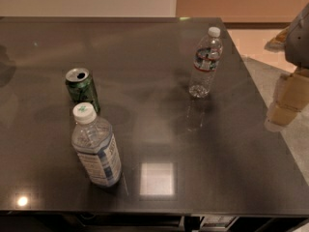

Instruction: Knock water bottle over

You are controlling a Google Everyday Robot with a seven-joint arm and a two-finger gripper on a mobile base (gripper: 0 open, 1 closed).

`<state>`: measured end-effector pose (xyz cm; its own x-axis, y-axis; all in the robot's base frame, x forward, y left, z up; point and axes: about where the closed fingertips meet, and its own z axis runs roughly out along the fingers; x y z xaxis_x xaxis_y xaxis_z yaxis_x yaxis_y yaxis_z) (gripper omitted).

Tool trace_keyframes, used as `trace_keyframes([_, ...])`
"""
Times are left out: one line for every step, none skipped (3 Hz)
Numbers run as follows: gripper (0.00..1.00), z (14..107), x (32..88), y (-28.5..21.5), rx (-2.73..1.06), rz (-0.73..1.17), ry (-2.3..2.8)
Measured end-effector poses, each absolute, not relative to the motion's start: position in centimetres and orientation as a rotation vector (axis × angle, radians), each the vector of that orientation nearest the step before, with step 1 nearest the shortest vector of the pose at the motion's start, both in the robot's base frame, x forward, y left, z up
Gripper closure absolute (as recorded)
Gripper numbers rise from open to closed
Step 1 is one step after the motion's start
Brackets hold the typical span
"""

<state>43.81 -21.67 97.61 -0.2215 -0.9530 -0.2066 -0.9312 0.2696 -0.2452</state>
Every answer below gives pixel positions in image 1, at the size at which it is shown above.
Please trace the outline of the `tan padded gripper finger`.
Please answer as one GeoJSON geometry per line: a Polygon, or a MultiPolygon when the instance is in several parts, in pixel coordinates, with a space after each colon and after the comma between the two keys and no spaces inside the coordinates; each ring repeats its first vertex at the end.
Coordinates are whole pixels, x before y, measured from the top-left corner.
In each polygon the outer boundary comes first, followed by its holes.
{"type": "Polygon", "coordinates": [[[281,74],[276,82],[265,127],[272,132],[286,128],[309,104],[309,70],[297,68],[293,73],[281,74]]]}

